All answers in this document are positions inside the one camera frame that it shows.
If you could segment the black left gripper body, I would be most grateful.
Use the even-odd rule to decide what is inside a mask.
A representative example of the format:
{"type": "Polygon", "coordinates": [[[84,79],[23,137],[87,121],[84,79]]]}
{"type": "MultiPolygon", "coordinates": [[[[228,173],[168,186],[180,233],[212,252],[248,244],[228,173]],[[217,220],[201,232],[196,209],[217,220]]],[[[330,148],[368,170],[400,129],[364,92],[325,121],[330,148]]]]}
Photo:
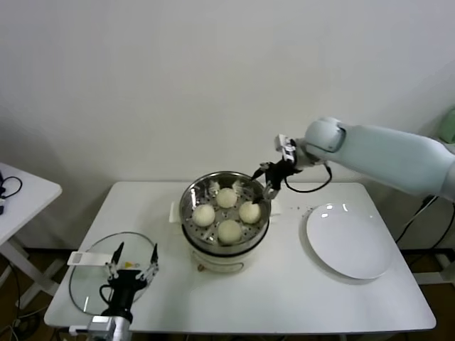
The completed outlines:
{"type": "Polygon", "coordinates": [[[100,286],[99,295],[107,305],[107,308],[101,312],[102,316],[122,317],[128,322],[133,321],[131,308],[134,296],[142,289],[142,281],[137,279],[140,272],[140,270],[118,270],[118,278],[107,280],[107,284],[100,286]],[[105,298],[104,288],[112,289],[110,299],[105,298]]]}

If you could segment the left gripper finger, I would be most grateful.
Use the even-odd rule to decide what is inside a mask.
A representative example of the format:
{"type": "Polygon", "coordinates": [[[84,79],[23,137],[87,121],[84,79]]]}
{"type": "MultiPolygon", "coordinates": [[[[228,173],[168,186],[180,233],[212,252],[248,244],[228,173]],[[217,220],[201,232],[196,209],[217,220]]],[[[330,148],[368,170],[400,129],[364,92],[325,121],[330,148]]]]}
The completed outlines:
{"type": "Polygon", "coordinates": [[[106,269],[108,271],[108,280],[112,280],[114,278],[118,278],[118,263],[120,256],[122,255],[122,250],[124,248],[124,242],[121,242],[119,247],[115,250],[115,252],[112,255],[112,258],[109,263],[106,263],[106,269]]]}
{"type": "Polygon", "coordinates": [[[146,270],[141,271],[140,274],[136,276],[136,278],[139,279],[140,281],[146,281],[147,283],[151,283],[158,272],[159,272],[158,244],[155,244],[154,249],[152,251],[149,266],[146,268],[146,270]]]}

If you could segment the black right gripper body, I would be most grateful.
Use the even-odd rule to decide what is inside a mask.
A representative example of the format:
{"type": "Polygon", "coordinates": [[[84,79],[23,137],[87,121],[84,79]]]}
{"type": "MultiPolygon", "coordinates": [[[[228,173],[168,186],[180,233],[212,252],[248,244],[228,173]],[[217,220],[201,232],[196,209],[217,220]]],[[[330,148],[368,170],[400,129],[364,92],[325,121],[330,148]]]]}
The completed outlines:
{"type": "Polygon", "coordinates": [[[289,176],[300,173],[301,170],[296,169],[294,164],[285,161],[284,159],[277,163],[269,162],[265,171],[266,184],[271,187],[280,187],[289,176]]]}

